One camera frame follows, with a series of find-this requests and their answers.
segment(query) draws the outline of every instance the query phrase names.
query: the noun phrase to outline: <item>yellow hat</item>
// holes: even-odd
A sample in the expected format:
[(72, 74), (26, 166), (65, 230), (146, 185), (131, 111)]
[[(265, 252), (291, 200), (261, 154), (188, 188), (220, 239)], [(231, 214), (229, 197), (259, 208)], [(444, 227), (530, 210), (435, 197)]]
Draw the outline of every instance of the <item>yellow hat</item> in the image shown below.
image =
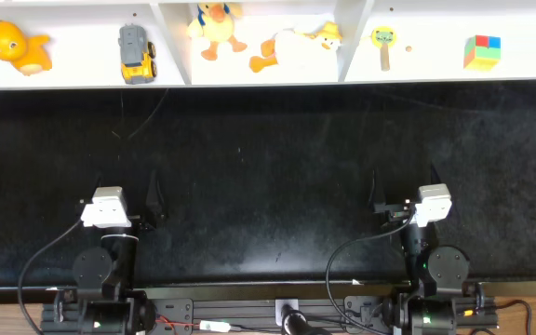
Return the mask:
[(334, 22), (326, 22), (324, 28), (316, 33), (317, 36), (322, 36), (330, 39), (340, 39), (342, 36), (339, 34), (339, 26)]

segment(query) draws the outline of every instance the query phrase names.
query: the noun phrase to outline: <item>wooden surface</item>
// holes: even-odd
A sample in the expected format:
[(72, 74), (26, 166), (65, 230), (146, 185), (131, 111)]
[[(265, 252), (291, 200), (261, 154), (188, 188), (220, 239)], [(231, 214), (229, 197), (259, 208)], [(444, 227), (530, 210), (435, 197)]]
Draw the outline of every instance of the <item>wooden surface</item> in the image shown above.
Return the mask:
[[(507, 303), (516, 298), (498, 298), (498, 304)], [(522, 298), (530, 304), (532, 308), (532, 333), (536, 334), (536, 297)], [(41, 305), (27, 305), (28, 312), (33, 317), (34, 322), (40, 323)], [(515, 305), (508, 309), (498, 311), (500, 315), (500, 328), (492, 329), (496, 335), (525, 335), (525, 321), (527, 311), (522, 305)], [(34, 335), (26, 320), (20, 312), (20, 308), (16, 304), (0, 305), (0, 335), (4, 334), (25, 334)], [(470, 331), (459, 330), (459, 334), (470, 334)]]

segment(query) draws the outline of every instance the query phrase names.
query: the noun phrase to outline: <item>yellow and gray toy truck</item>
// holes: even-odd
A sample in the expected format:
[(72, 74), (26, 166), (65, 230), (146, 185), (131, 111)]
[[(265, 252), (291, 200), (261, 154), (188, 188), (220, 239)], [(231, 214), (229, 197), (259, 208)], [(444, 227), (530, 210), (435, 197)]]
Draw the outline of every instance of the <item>yellow and gray toy truck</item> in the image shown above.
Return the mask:
[(148, 41), (146, 31), (138, 25), (126, 25), (119, 30), (121, 74), (126, 84), (150, 83), (156, 77), (154, 44)]

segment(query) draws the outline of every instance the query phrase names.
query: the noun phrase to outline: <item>toy cube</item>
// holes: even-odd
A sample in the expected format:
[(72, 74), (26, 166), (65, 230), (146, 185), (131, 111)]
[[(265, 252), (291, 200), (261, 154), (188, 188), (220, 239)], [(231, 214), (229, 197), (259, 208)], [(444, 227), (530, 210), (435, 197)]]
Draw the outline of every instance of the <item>toy cube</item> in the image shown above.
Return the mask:
[(501, 50), (500, 37), (483, 35), (471, 37), (464, 49), (464, 68), (489, 71), (500, 61)]

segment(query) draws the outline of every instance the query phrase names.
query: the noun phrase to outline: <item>wooden handle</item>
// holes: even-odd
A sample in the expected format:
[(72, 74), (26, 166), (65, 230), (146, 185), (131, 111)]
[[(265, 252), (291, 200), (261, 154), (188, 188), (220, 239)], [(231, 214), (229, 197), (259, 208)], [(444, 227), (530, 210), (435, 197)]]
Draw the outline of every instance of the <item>wooden handle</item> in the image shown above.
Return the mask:
[(380, 47), (380, 65), (382, 66), (382, 71), (390, 70), (390, 54), (388, 53), (387, 43), (382, 43), (382, 47)]

